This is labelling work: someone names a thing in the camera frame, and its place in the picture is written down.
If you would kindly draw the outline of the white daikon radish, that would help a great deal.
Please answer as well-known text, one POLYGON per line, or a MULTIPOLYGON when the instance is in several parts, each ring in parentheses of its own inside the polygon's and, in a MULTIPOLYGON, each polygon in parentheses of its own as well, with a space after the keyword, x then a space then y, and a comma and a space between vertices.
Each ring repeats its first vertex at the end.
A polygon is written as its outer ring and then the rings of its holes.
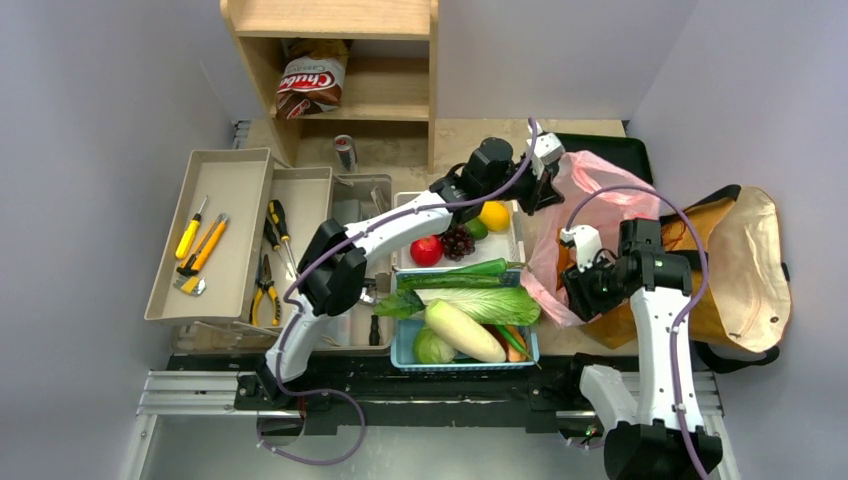
POLYGON ((503 363, 506 352, 496 338, 469 315, 444 300, 424 310, 425 324, 448 345, 483 363, 503 363))

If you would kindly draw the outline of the brown Trader Joe's bag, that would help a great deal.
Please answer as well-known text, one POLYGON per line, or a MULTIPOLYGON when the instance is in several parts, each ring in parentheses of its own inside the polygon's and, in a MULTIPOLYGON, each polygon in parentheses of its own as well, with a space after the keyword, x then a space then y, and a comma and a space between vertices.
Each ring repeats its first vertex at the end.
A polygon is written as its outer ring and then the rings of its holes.
MULTIPOLYGON (((761 189, 727 185, 683 212, 686 220, 671 213, 658 224, 665 251, 688 261, 693 287, 708 284, 690 315, 696 354, 720 374, 774 362, 791 313, 774 202, 761 189)), ((621 304, 584 330, 611 349, 636 337, 633 315, 621 304)))

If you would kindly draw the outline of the green cucumber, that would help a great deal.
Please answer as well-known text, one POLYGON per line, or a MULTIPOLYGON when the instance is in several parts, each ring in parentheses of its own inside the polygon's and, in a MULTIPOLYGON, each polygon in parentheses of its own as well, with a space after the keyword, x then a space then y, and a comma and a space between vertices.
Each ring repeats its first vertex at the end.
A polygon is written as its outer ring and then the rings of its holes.
POLYGON ((403 290, 494 288, 502 285, 502 278, 480 274, 424 274, 404 276, 396 285, 403 290))

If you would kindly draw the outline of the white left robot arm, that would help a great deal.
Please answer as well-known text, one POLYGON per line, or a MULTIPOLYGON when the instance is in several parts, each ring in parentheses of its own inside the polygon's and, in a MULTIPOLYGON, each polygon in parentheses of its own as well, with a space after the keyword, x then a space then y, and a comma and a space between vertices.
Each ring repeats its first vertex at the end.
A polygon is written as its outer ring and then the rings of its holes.
POLYGON ((553 180, 564 152, 554 133, 531 135, 518 159, 507 141, 489 137, 406 204, 345 226, 323 222, 282 295, 292 311, 265 354, 269 373, 260 382, 260 397, 275 409, 295 402, 296 378, 307 368, 320 327, 359 301, 370 261, 470 220, 487 201, 514 200, 529 215, 563 202, 553 180))

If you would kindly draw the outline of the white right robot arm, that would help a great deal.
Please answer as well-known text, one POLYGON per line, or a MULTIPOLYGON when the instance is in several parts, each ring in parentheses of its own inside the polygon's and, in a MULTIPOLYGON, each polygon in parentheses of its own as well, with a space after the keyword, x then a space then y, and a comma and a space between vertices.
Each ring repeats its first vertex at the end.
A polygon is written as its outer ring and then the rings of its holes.
POLYGON ((599 232, 588 225, 562 229, 560 242, 575 256, 562 274, 569 308, 590 321, 627 305, 636 326, 636 394, 619 370, 602 364, 587 365, 561 381, 569 404, 591 403, 601 420, 607 477, 708 477, 723 459, 723 445, 706 430, 693 380, 688 260, 666 252, 659 222, 643 218, 620 223, 613 259, 605 257, 599 232))

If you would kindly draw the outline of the green napa cabbage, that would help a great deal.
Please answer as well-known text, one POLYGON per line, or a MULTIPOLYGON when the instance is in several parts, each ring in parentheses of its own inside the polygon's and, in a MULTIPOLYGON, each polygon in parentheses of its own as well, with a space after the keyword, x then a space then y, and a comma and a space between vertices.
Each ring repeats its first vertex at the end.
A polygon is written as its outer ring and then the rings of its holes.
POLYGON ((541 315, 540 305, 522 287, 416 290, 425 305, 443 300, 480 324, 528 326, 541 315))

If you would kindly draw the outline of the pink plastic grocery bag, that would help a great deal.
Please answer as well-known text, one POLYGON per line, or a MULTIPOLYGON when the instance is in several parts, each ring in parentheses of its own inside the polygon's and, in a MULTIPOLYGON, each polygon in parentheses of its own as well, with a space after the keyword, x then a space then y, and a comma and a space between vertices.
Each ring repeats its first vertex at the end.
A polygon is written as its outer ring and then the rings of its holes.
POLYGON ((520 282, 540 305, 544 320, 558 328, 567 328, 582 323, 568 307, 566 289, 559 285, 559 273, 573 260, 570 253, 561 251, 559 232, 566 227, 573 210, 590 194, 615 186, 615 191, 589 200, 573 221, 575 225, 595 228, 602 246, 615 250, 619 223, 637 217, 656 220, 660 200, 652 194, 651 185, 587 150, 561 156, 553 186, 564 201, 534 216, 535 242, 520 282))

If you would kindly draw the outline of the dark purple grapes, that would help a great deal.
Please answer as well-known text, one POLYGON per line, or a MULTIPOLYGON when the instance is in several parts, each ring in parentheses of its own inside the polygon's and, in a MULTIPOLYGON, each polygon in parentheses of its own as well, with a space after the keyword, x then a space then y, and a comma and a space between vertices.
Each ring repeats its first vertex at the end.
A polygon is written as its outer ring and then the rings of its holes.
POLYGON ((439 235, 443 249, 443 256, 449 260, 458 262, 464 257, 475 252, 475 239, 471 231, 464 224, 454 226, 439 235))

